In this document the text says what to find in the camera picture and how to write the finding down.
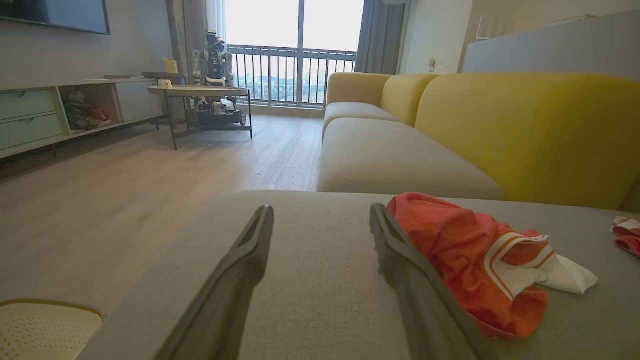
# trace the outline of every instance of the sky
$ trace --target sky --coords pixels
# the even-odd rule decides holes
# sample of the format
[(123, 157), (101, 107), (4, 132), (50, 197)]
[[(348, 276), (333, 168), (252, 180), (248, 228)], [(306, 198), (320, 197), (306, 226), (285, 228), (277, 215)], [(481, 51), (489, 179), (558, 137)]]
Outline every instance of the sky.
[[(357, 51), (364, 0), (305, 0), (305, 49)], [(298, 47), (298, 0), (226, 0), (227, 43)]]

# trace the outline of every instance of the gray partition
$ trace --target gray partition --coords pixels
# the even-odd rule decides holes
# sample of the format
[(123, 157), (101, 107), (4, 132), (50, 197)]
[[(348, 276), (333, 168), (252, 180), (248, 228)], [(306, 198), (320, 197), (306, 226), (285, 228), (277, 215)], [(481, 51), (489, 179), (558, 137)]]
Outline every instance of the gray partition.
[(640, 81), (640, 10), (469, 44), (462, 72), (594, 72)]

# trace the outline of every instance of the green drawer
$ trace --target green drawer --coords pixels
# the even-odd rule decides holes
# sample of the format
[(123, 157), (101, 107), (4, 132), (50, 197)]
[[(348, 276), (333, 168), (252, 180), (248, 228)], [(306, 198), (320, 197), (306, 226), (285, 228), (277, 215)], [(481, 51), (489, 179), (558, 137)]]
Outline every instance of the green drawer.
[(56, 111), (50, 90), (5, 92), (0, 94), (0, 120)]
[(0, 150), (62, 135), (58, 114), (0, 124)]

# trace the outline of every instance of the gray seat cushion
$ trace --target gray seat cushion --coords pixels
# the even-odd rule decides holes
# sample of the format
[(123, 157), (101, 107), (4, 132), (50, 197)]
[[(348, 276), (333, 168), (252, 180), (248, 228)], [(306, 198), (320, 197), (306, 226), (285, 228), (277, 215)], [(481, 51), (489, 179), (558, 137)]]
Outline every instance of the gray seat cushion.
[[(409, 359), (397, 299), (378, 273), (369, 207), (389, 195), (243, 192), (216, 201), (160, 255), (78, 359), (151, 360), (256, 208), (275, 210), (266, 273), (246, 319), (240, 358)], [(613, 244), (602, 209), (448, 199), (519, 231), (593, 271), (585, 295), (547, 289), (540, 328), (491, 341), (500, 359), (635, 359), (640, 263)]]
[(317, 190), (504, 199), (493, 179), (446, 147), (400, 122), (371, 119), (327, 128)]
[(327, 105), (326, 111), (324, 112), (324, 124), (322, 127), (323, 139), (327, 126), (335, 119), (342, 117), (398, 121), (390, 113), (387, 113), (375, 105), (365, 104), (363, 102), (333, 102)]

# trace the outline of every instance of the laundry basket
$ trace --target laundry basket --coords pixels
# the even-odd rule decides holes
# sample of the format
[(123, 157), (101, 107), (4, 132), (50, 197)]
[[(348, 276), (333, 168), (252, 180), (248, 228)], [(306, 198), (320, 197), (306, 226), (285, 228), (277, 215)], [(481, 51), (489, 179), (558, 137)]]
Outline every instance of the laundry basket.
[(103, 310), (84, 304), (0, 302), (0, 359), (74, 359), (105, 318)]

